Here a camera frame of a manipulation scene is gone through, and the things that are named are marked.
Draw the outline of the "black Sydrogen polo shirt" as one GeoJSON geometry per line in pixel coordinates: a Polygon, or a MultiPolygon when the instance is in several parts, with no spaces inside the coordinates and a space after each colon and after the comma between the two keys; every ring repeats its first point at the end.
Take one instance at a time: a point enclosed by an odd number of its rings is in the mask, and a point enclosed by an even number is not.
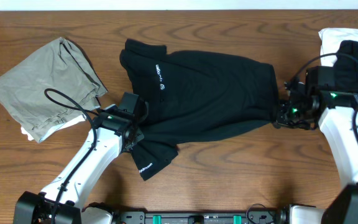
{"type": "Polygon", "coordinates": [[[178,155],[178,145],[219,141],[275,121],[278,87],[271,64],[236,55],[182,50],[129,39],[119,56],[133,92],[148,103],[131,149],[148,180],[178,155]]]}

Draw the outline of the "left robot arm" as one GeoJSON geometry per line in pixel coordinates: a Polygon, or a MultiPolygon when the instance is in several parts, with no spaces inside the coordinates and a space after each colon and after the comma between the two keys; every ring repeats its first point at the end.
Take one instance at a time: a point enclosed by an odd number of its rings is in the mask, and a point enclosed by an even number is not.
{"type": "Polygon", "coordinates": [[[107,208],[85,202],[107,166],[143,136],[134,116],[102,113],[91,122],[86,141],[64,170],[38,194],[24,192],[14,223],[114,223],[107,208]]]}

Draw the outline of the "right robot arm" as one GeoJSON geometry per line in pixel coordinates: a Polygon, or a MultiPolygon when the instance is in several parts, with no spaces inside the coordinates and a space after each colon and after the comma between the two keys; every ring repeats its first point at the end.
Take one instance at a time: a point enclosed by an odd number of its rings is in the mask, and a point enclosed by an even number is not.
{"type": "Polygon", "coordinates": [[[358,86],[336,87],[333,81],[298,78],[285,84],[289,99],[280,105],[276,124],[319,129],[337,167],[342,190],[328,208],[289,205],[276,223],[358,223],[358,86]]]}

